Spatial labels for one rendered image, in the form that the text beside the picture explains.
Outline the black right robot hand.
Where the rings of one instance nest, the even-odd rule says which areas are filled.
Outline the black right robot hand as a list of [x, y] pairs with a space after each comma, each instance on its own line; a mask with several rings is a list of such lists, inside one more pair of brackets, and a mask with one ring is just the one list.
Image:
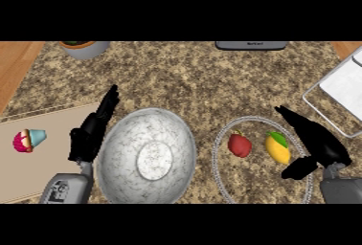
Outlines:
[[330, 130], [311, 121], [300, 114], [287, 109], [283, 105], [275, 107], [286, 121], [293, 126], [297, 136], [311, 153], [293, 161], [281, 173], [283, 179], [302, 180], [315, 170], [317, 164], [330, 167], [333, 164], [352, 164], [346, 147]]

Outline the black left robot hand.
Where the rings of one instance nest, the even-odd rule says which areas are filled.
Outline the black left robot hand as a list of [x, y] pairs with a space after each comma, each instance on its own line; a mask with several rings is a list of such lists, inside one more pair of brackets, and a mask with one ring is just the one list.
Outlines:
[[79, 128], [71, 130], [71, 151], [68, 160], [92, 163], [104, 142], [108, 122], [119, 104], [119, 91], [114, 84], [99, 104], [98, 110], [92, 112]]

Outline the pink cupcake with blue wrapper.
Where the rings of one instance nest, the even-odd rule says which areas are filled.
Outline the pink cupcake with blue wrapper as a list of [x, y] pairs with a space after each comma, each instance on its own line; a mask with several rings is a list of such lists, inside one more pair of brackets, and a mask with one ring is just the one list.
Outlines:
[[14, 148], [21, 153], [31, 153], [37, 145], [48, 138], [45, 130], [23, 129], [14, 138]]

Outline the red apple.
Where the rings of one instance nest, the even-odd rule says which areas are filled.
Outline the red apple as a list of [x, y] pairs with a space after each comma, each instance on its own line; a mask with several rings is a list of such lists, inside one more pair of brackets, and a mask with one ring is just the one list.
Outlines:
[[252, 152], [252, 141], [241, 131], [237, 131], [228, 141], [228, 149], [237, 157], [246, 158]]

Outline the white marble bowl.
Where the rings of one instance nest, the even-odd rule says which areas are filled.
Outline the white marble bowl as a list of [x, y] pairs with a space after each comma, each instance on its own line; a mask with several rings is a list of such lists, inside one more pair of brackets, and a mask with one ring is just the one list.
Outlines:
[[197, 163], [190, 127], [172, 111], [145, 108], [114, 125], [98, 155], [98, 181], [113, 204], [169, 204], [182, 197]]

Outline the round speckled placemat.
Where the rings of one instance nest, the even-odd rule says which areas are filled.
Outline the round speckled placemat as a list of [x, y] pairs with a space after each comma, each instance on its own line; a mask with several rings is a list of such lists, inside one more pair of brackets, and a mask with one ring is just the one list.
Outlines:
[[[252, 142], [246, 158], [237, 157], [228, 149], [229, 137], [243, 132]], [[305, 157], [308, 152], [296, 136], [272, 120], [243, 116], [221, 129], [213, 146], [213, 174], [222, 196], [229, 204], [309, 204], [314, 196], [314, 176], [303, 180], [283, 179], [287, 165], [271, 157], [266, 150], [269, 132], [278, 132], [287, 141], [290, 161]]]

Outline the grey plant pot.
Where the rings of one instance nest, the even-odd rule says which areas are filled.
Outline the grey plant pot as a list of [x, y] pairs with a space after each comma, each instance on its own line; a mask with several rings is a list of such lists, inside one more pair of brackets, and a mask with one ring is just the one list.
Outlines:
[[92, 59], [98, 57], [110, 48], [110, 41], [86, 41], [77, 45], [70, 45], [61, 41], [60, 45], [67, 54], [76, 59]]

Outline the beige cutting board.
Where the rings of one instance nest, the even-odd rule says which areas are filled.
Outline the beige cutting board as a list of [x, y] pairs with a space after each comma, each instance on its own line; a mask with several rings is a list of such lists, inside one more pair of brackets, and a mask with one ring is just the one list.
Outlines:
[[[77, 106], [29, 116], [0, 118], [0, 203], [12, 203], [43, 193], [57, 173], [76, 173], [80, 167], [68, 161], [70, 132], [80, 127], [99, 104]], [[46, 131], [48, 138], [31, 153], [15, 150], [14, 139], [23, 129]]]

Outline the yellow lemon with green leaf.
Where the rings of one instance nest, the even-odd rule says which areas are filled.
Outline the yellow lemon with green leaf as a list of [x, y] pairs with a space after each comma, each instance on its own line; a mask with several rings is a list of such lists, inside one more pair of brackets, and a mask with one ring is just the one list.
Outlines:
[[281, 164], [290, 163], [292, 153], [289, 148], [289, 143], [283, 134], [277, 131], [268, 132], [268, 137], [265, 141], [266, 150], [277, 162]]

